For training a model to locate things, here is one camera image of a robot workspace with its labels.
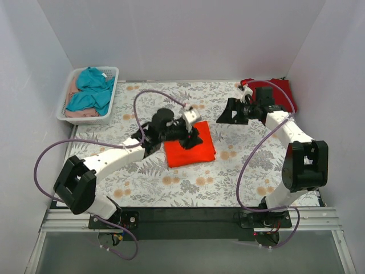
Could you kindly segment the orange t-shirt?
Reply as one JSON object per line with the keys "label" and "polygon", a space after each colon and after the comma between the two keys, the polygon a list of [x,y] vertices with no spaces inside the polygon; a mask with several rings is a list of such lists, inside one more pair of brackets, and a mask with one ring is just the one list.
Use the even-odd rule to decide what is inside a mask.
{"label": "orange t-shirt", "polygon": [[201,144],[189,150],[185,150],[178,141],[164,143],[168,167],[182,167],[215,160],[216,150],[210,134],[208,122],[199,122],[195,124],[194,127],[198,129],[199,137],[203,141]]}

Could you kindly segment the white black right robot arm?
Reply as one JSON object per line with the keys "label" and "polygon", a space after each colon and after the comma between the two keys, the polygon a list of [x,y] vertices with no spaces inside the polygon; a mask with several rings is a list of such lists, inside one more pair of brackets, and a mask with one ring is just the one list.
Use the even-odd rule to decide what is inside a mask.
{"label": "white black right robot arm", "polygon": [[281,183],[258,208],[249,209],[258,213],[263,226],[271,227],[279,219],[278,212],[290,208],[305,193],[327,184],[329,147],[325,141],[314,140],[298,127],[293,118],[294,110],[288,111],[285,106],[276,104],[272,87],[252,90],[242,83],[239,89],[242,97],[229,98],[216,122],[246,125],[250,120],[259,120],[270,130],[263,140],[275,134],[286,148]]}

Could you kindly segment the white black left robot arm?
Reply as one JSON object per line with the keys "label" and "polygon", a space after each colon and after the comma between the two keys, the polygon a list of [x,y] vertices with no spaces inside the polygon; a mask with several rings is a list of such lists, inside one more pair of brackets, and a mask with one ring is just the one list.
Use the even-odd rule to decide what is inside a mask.
{"label": "white black left robot arm", "polygon": [[116,148],[94,156],[68,158],[54,184],[54,191],[75,215],[89,213],[102,219],[108,228],[116,228],[123,210],[111,198],[99,195],[96,186],[108,175],[156,151],[164,142],[177,141],[189,150],[202,143],[194,124],[201,120],[199,112],[190,107],[179,118],[167,108],[159,109],[151,121]]}

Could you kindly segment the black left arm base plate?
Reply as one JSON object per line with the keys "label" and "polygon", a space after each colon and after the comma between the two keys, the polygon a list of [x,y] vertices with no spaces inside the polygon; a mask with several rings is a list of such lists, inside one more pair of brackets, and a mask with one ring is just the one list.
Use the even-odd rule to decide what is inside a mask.
{"label": "black left arm base plate", "polygon": [[[118,223],[119,226],[124,227],[126,229],[137,229],[139,226],[139,217],[140,214],[138,211],[125,211],[121,214],[120,221]],[[90,217],[88,222],[89,229],[114,229],[114,225],[106,224],[97,218]]]}

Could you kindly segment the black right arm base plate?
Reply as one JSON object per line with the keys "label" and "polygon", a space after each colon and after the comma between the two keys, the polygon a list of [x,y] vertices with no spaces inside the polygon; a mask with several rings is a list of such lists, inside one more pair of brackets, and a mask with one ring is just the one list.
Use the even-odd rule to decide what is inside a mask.
{"label": "black right arm base plate", "polygon": [[252,212],[240,210],[239,224],[242,228],[291,228],[292,222],[288,210],[280,212]]}

